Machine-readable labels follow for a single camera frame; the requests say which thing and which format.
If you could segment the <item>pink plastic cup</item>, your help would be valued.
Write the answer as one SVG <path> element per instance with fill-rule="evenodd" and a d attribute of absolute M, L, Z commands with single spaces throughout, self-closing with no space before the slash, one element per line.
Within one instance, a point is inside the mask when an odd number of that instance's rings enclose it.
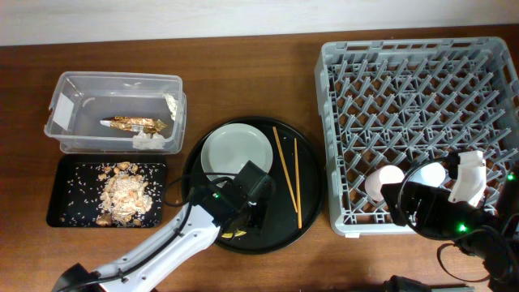
<path fill-rule="evenodd" d="M 405 175 L 403 171 L 395 165 L 385 165 L 375 172 L 368 175 L 364 182 L 367 195 L 374 201 L 383 200 L 381 188 L 388 183 L 401 183 Z"/>

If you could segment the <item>yellow bowl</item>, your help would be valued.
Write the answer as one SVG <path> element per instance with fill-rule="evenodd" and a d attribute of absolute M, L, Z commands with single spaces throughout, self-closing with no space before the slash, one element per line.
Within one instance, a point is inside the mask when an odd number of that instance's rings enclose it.
<path fill-rule="evenodd" d="M 223 233 L 221 235 L 221 237 L 230 240 L 232 238 L 241 237 L 241 236 L 245 235 L 246 233 L 247 232 L 244 231 L 244 230 L 237 230 L 237 231 L 234 231 L 234 232 Z"/>

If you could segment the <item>blue plastic cup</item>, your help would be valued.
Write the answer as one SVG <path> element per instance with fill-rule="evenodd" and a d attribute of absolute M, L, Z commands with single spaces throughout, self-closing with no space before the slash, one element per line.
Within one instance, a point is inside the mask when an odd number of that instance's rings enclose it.
<path fill-rule="evenodd" d="M 439 187 L 445 180 L 445 176 L 445 168 L 439 162 L 434 162 L 419 169 L 410 181 L 429 187 Z"/>

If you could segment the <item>grey-green plate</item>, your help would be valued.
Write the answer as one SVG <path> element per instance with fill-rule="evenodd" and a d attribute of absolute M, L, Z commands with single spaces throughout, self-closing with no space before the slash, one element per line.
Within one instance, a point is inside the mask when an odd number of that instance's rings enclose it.
<path fill-rule="evenodd" d="M 245 123 L 218 127 L 205 140 L 200 154 L 203 172 L 209 180 L 237 174 L 251 161 L 268 173 L 273 163 L 272 145 L 267 136 Z"/>

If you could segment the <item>wooden chopstick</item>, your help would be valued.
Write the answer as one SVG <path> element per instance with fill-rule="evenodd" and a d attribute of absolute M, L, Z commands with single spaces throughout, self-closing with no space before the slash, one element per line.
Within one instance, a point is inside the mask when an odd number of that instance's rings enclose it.
<path fill-rule="evenodd" d="M 291 198 L 292 204 L 294 206 L 294 211 L 297 214 L 298 213 L 298 207 L 297 207 L 297 203 L 296 203 L 296 200 L 295 200 L 294 191 L 293 191 L 291 180 L 290 180 L 290 175 L 289 175 L 289 172 L 288 172 L 288 169 L 287 169 L 287 165 L 286 165 L 286 162 L 285 162 L 285 156 L 284 156 L 283 149 L 282 149 L 282 146 L 281 146 L 281 141 L 279 139 L 277 127 L 273 126 L 272 127 L 272 132 L 274 134 L 274 138 L 275 138 L 275 141 L 276 141 L 277 149 L 278 149 L 278 152 L 279 152 L 279 157 L 280 157 L 280 160 L 281 160 L 281 166 L 283 168 L 286 184 L 287 184 L 287 187 L 289 189 L 290 198 Z"/>
<path fill-rule="evenodd" d="M 301 203 L 301 187 L 298 162 L 298 141 L 294 138 L 294 168 L 295 168 L 295 184 L 296 184 L 296 204 L 298 215 L 298 228 L 302 229 L 302 203 Z"/>

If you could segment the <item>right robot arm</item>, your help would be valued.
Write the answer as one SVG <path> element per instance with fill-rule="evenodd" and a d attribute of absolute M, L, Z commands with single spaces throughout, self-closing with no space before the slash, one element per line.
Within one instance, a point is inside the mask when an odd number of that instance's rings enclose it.
<path fill-rule="evenodd" d="M 518 290 L 517 165 L 506 177 L 496 215 L 464 201 L 450 202 L 448 190 L 417 182 L 385 184 L 381 193 L 394 224 L 483 259 L 491 290 Z"/>

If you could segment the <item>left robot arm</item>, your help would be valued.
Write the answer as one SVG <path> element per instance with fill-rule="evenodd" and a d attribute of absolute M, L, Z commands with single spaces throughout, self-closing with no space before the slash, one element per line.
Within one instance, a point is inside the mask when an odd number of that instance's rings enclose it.
<path fill-rule="evenodd" d="M 223 231 L 232 232 L 257 216 L 270 199 L 269 182 L 246 187 L 197 187 L 172 221 L 120 259 L 87 272 L 81 264 L 65 271 L 54 291 L 151 291 L 180 264 L 207 249 Z"/>

